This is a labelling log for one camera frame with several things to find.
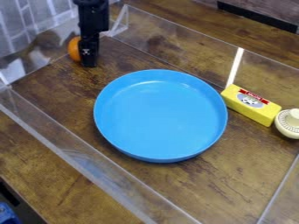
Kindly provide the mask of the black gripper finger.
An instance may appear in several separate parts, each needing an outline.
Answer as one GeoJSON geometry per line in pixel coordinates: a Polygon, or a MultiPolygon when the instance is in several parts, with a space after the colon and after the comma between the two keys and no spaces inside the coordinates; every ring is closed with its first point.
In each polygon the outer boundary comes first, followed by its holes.
{"type": "Polygon", "coordinates": [[[81,40],[79,42],[79,56],[80,63],[84,67],[95,67],[97,65],[99,57],[99,41],[81,40]]]}

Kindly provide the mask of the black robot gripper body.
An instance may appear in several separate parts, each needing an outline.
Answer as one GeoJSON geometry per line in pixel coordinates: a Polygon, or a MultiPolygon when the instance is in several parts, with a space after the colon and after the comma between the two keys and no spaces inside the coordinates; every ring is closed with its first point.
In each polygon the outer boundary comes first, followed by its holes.
{"type": "Polygon", "coordinates": [[[79,8],[79,30],[83,39],[108,31],[108,0],[72,0],[79,8]]]}

